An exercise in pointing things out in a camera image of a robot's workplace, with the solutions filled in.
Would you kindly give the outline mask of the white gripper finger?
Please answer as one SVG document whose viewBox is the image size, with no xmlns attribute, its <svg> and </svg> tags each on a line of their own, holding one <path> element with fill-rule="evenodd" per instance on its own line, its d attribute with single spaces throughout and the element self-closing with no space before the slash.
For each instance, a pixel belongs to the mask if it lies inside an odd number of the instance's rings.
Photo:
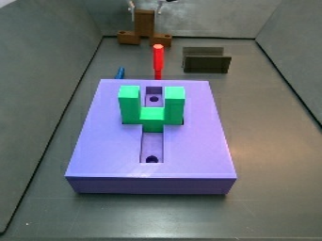
<svg viewBox="0 0 322 241">
<path fill-rule="evenodd" d="M 158 0 L 156 12 L 158 12 L 159 15 L 162 15 L 162 6 L 163 6 L 164 2 L 166 2 L 166 0 Z"/>
<path fill-rule="evenodd" d="M 135 5 L 135 2 L 134 0 L 127 0 L 127 4 L 128 4 L 128 11 L 131 13 L 131 19 L 132 19 L 132 22 L 135 21 L 135 9 L 136 9 L 136 5 Z"/>
</svg>

